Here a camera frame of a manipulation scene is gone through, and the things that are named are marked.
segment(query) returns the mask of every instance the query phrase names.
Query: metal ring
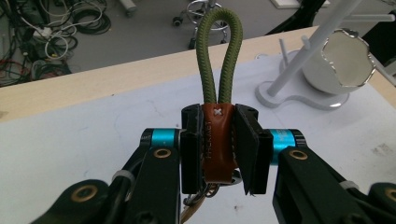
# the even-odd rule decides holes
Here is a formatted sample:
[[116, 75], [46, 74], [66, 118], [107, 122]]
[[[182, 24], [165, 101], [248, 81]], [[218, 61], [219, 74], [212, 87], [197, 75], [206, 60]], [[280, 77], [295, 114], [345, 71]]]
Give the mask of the metal ring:
[[396, 202], [396, 189], [386, 188], [385, 195], [387, 195], [388, 198]]
[[[88, 194], [79, 195], [82, 191], [87, 190]], [[72, 201], [76, 203], [83, 203], [93, 198], [98, 192], [98, 188], [95, 185], [85, 185], [76, 189], [72, 194]]]
[[166, 148], [159, 148], [154, 151], [154, 156], [160, 159], [167, 158], [172, 154], [171, 150]]
[[308, 159], [308, 155], [306, 155], [305, 152], [300, 151], [300, 150], [292, 150], [289, 152], [289, 155], [293, 157], [294, 159], [300, 160], [300, 161], [305, 161]]

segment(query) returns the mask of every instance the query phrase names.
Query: stool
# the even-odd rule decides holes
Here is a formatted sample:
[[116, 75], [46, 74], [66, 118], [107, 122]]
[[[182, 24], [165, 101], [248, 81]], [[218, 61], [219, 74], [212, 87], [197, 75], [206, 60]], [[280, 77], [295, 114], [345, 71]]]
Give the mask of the stool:
[[[198, 32], [198, 26], [201, 18], [210, 10], [221, 7], [216, 0], [195, 0], [189, 3], [180, 15], [173, 18], [173, 25], [180, 26], [183, 23], [184, 17], [187, 17], [192, 23], [195, 24], [194, 32], [192, 38], [190, 39], [189, 49], [195, 49], [196, 36]], [[211, 28], [211, 31], [221, 31], [223, 32], [223, 39], [220, 44], [227, 43], [227, 31], [228, 25], [224, 21], [216, 21]]]

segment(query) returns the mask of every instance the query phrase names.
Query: green braided cord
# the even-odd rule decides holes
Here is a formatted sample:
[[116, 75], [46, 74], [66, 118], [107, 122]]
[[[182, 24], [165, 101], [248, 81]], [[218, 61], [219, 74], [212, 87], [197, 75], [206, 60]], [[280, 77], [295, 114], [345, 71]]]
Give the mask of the green braided cord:
[[[225, 21], [231, 30], [231, 40], [224, 57], [220, 74], [219, 100], [216, 101], [216, 88], [209, 59], [208, 37], [215, 21]], [[233, 90], [233, 71], [243, 39], [242, 24], [238, 16], [229, 9], [220, 7], [210, 10], [200, 22], [197, 33], [196, 53], [201, 74], [205, 103], [230, 103]]]

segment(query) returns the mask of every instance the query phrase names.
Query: green cord loop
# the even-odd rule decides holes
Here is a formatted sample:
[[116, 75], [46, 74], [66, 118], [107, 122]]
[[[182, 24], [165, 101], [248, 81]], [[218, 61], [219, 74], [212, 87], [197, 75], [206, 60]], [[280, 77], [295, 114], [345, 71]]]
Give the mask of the green cord loop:
[[[215, 81], [209, 59], [208, 37], [215, 21], [225, 21], [231, 30], [231, 40], [221, 67], [219, 99], [216, 100]], [[230, 103], [233, 90], [233, 71], [243, 39], [242, 23], [238, 16], [227, 8], [216, 8], [204, 15], [197, 33], [196, 53], [201, 74], [204, 103]]]

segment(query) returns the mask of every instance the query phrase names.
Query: brown leather tab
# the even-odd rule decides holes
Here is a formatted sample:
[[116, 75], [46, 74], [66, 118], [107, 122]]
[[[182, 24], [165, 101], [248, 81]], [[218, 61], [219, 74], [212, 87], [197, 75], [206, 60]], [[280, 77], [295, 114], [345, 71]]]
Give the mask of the brown leather tab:
[[206, 183], [230, 184], [237, 167], [233, 157], [232, 104], [203, 104], [204, 160]]

